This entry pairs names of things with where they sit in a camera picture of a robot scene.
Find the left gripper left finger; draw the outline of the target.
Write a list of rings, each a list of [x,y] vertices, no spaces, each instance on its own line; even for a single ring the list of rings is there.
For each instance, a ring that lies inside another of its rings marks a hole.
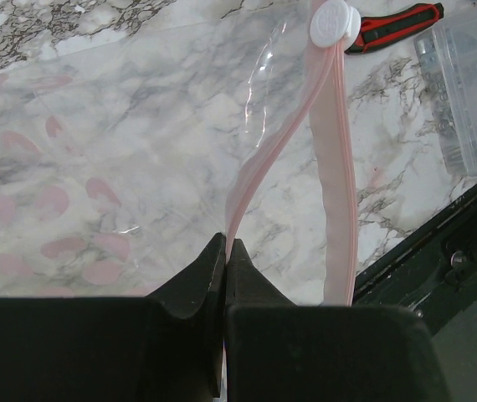
[[[225,243],[146,296],[0,298],[0,401],[210,401]]]

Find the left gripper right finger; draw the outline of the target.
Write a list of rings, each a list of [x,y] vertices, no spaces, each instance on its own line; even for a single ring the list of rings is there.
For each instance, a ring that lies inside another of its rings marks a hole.
[[[227,265],[231,401],[448,401],[425,324],[400,307],[300,307],[235,240]]]

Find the clear pink zip top bag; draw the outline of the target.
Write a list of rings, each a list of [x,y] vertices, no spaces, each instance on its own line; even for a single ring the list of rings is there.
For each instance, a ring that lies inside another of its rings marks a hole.
[[[326,211],[324,300],[351,303],[356,189],[344,1],[145,33],[0,75],[0,296],[147,293],[230,247],[304,120]]]

